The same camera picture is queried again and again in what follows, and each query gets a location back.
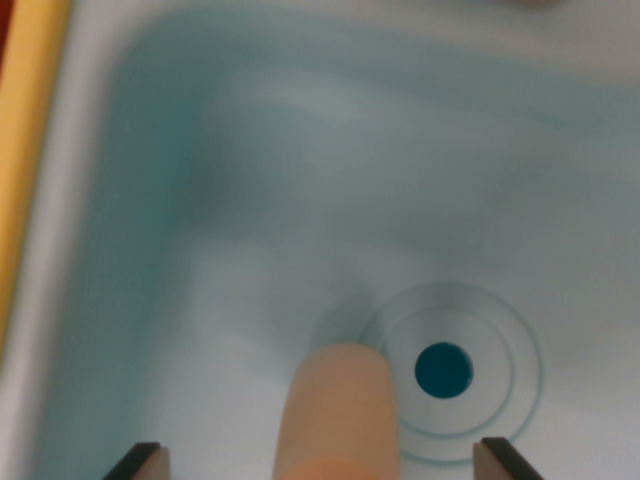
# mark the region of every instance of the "sink basin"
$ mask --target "sink basin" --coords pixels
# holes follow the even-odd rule
[[[50,134],[86,207],[33,478],[157,440],[175,478],[268,479],[295,368],[336,341],[390,359],[407,480],[470,479],[487,435],[546,478],[640,470],[640,90],[288,7],[162,8],[99,72],[90,147]],[[473,366],[453,398],[415,378],[438,342]]]

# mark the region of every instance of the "drain ring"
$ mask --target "drain ring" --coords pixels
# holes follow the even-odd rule
[[[472,285],[430,283],[400,293],[374,315],[360,342],[389,359],[400,444],[412,458],[468,461],[480,438],[518,435],[540,396],[541,360],[527,324],[506,302]],[[474,379],[459,397],[430,397],[415,381],[411,365],[438,342],[459,345],[473,361]]]

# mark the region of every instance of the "drain hole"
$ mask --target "drain hole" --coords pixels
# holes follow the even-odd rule
[[[415,369],[420,388],[436,398],[453,398],[473,380],[473,365],[467,352],[453,343],[435,343],[425,348]]]

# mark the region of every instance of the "white sink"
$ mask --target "white sink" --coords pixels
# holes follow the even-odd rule
[[[407,480],[470,479],[486,435],[545,478],[640,470],[640,90],[330,11],[77,9],[15,471],[157,440],[175,478],[269,479],[296,366],[341,340],[391,360]],[[435,342],[473,364],[455,398],[415,382]]]

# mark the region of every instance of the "yellow edge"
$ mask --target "yellow edge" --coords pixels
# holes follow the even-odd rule
[[[0,75],[0,355],[71,3],[16,0],[11,15]]]

